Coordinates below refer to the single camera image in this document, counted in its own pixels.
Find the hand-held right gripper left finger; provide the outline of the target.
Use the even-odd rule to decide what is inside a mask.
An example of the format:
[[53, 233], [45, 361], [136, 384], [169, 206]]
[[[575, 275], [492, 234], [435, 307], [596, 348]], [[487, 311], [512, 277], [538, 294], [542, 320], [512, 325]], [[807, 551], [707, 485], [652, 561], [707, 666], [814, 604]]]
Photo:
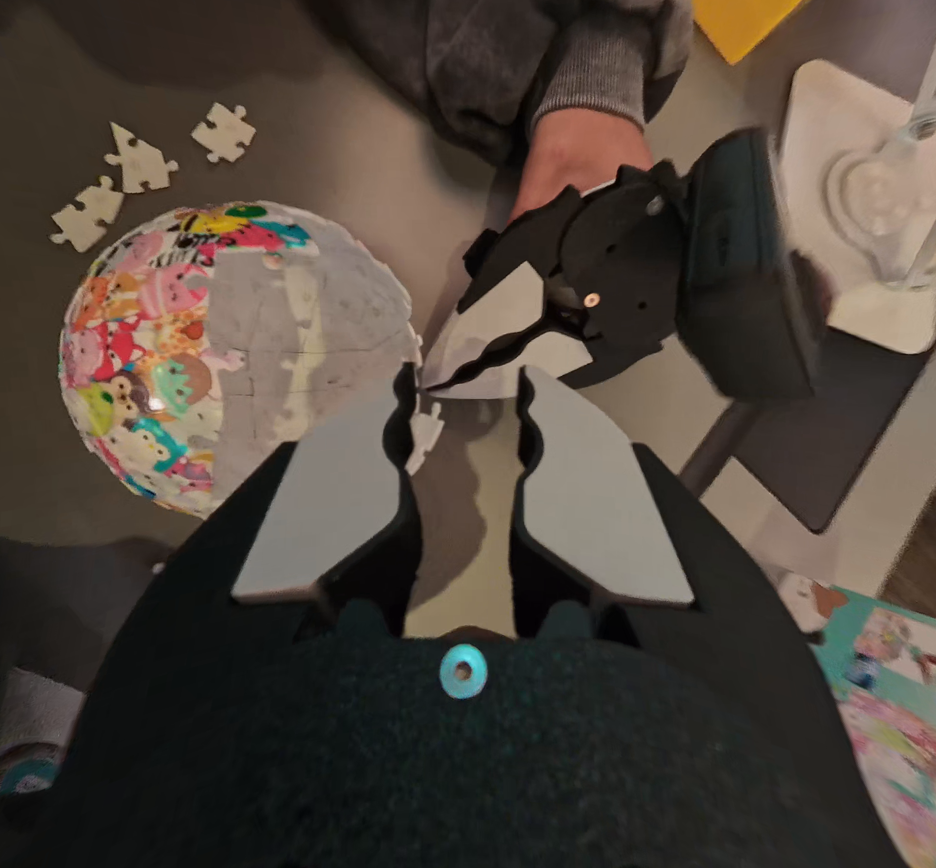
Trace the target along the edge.
[[317, 600], [332, 616], [368, 601], [403, 635], [423, 551], [406, 468], [416, 404], [415, 364], [404, 362], [295, 444], [231, 587], [236, 601]]

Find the row of white puzzle pieces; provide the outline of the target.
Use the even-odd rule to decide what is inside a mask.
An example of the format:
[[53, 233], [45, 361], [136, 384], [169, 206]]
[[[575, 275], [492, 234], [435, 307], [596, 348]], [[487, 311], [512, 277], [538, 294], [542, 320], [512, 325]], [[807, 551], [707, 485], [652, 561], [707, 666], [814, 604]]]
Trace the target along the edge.
[[[169, 188], [180, 169], [161, 149], [122, 125], [111, 122], [111, 135], [114, 149], [104, 155], [104, 162], [119, 170], [119, 181], [109, 174], [98, 176], [51, 217], [51, 242], [69, 245], [76, 253], [89, 251], [106, 235], [126, 197]], [[244, 106], [230, 109], [215, 102], [193, 126], [190, 136], [204, 150], [206, 160], [217, 165], [239, 160], [253, 143], [256, 129], [248, 122]]]

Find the person's left hand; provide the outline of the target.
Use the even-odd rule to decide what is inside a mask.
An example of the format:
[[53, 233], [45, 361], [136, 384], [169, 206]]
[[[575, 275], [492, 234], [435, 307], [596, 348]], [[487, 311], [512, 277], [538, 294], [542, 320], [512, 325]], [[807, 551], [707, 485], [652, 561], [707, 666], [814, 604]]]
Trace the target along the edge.
[[539, 118], [508, 221], [553, 201], [566, 188], [581, 193], [613, 182], [622, 166], [647, 172], [653, 157], [644, 132], [615, 114], [563, 109]]

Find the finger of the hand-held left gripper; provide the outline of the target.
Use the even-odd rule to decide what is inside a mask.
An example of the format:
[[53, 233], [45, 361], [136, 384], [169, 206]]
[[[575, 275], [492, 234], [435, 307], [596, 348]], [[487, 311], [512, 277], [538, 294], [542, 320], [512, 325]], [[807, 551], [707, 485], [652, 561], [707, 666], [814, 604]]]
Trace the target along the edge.
[[510, 334], [486, 342], [452, 335], [436, 346], [422, 369], [422, 389], [446, 399], [481, 401], [517, 395], [522, 368], [560, 378], [591, 364], [584, 343], [556, 329]]
[[498, 368], [554, 372], [554, 334], [529, 335], [544, 316], [544, 281], [528, 262], [466, 309], [454, 309], [433, 344], [434, 383], [503, 383]]

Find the colourful puzzle ball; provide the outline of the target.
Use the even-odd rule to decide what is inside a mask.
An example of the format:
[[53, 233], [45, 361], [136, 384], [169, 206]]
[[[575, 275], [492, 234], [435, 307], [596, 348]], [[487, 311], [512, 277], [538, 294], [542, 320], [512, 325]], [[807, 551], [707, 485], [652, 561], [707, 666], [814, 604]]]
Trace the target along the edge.
[[282, 443], [405, 362], [412, 300], [340, 224], [273, 201], [179, 208], [105, 249], [64, 315], [59, 380], [125, 488], [209, 517]]

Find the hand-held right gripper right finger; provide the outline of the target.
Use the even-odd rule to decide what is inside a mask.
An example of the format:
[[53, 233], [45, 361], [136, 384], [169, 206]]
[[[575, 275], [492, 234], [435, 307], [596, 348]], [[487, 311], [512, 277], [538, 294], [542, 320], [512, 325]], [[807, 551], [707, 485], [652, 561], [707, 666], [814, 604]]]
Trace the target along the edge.
[[519, 374], [519, 476], [511, 513], [516, 633], [555, 605], [594, 624], [610, 606], [685, 610], [696, 596], [631, 439], [598, 407], [531, 365]]

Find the black flat panel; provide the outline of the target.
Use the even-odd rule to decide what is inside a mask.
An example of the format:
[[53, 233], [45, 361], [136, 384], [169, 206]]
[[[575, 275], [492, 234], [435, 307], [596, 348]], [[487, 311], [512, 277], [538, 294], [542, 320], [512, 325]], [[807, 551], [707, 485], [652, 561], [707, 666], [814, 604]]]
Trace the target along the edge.
[[813, 396], [731, 403], [683, 466], [682, 483], [700, 498], [736, 460], [807, 530], [825, 533], [933, 352], [907, 355], [829, 331]]

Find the person's left forearm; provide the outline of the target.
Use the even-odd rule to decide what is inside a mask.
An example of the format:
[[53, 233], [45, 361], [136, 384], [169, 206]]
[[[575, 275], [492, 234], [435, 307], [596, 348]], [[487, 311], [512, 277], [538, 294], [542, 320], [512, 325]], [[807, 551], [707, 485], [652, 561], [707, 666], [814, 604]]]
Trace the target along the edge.
[[495, 167], [560, 110], [644, 127], [694, 33], [692, 0], [302, 1], [442, 138]]

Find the white desk stand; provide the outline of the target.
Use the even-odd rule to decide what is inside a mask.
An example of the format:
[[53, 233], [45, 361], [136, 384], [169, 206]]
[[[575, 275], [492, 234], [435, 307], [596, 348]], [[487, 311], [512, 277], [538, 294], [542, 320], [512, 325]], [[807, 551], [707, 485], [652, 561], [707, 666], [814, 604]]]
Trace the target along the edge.
[[825, 61], [792, 82], [780, 147], [791, 243], [828, 280], [829, 325], [934, 345], [935, 56], [913, 103]]

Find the colourful puzzle box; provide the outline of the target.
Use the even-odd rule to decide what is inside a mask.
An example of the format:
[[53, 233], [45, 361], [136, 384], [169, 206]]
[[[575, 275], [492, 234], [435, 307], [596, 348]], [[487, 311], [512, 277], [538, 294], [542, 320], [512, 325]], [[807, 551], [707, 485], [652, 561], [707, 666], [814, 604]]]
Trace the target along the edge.
[[872, 804], [908, 866], [935, 865], [935, 620], [768, 565], [835, 698]]

